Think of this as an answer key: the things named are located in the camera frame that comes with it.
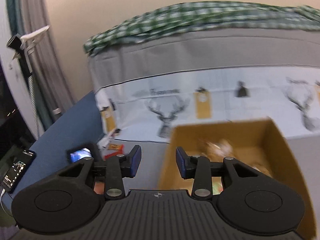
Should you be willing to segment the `orange red snack bar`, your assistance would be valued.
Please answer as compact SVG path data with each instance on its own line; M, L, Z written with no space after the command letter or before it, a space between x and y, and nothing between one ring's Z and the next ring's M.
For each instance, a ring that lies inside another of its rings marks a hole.
M117 156L117 155L123 155L124 152L124 145L123 144L108 144L106 151L104 153L104 160Z

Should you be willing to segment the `brown cardboard box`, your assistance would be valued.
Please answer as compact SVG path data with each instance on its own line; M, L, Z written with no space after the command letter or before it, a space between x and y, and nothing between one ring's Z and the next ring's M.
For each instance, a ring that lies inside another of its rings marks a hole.
M278 126L270 118L227 121L211 124L176 126L171 133L158 187L161 190L190 189L191 180L181 178L176 165L176 147L181 146L188 155L204 153L207 142L228 142L231 154L239 161L267 170L272 178L291 187L305 203L305 215L298 233L304 239L319 239L319 222L304 176L293 149Z

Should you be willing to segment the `black smartphone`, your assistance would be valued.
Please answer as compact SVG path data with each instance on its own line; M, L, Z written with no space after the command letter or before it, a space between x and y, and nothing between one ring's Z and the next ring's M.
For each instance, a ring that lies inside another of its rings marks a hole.
M6 192L12 193L24 176L31 163L36 158L36 153L24 150L9 159L9 167L1 179L1 185Z

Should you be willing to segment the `green checkered cloth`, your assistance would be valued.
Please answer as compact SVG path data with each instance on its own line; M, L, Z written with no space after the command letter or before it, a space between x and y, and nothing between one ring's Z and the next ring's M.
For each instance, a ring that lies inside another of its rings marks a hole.
M87 55L97 55L119 44L222 28L319 31L319 10L308 5L282 7L236 1L180 3L129 18L90 37L83 48Z

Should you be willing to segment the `white clothes hanger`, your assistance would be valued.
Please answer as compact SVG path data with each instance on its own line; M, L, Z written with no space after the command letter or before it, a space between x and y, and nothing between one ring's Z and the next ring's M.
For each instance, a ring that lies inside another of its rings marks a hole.
M12 59L19 58L24 52L29 52L33 49L44 38L49 28L50 26L46 25L32 33L22 36L17 34L11 37L7 42L7 47L15 51Z

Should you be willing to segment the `black stand pole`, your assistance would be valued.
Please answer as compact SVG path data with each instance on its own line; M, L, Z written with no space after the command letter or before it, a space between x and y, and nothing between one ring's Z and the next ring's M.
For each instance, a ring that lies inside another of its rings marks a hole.
M36 108L36 102L35 102L33 71L30 66L28 55L27 55L29 48L25 47L25 43L26 41L22 39L21 36L14 35L8 40L7 47L15 51L13 59L18 59L19 63L22 64L21 71L24 78L27 81L29 97L30 97L31 106L33 110L33 119L34 119L34 125L35 125L34 137L35 137L35 140L37 140L40 137L40 132L39 132L39 122L38 122L37 108Z

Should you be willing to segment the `grey curtain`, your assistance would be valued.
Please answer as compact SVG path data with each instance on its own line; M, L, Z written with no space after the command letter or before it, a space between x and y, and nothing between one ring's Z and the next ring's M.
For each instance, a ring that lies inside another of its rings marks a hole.
M50 24L45 0L6 0L6 5L12 35L29 34ZM47 130L75 103L51 30L31 49L28 59L33 71L37 115Z

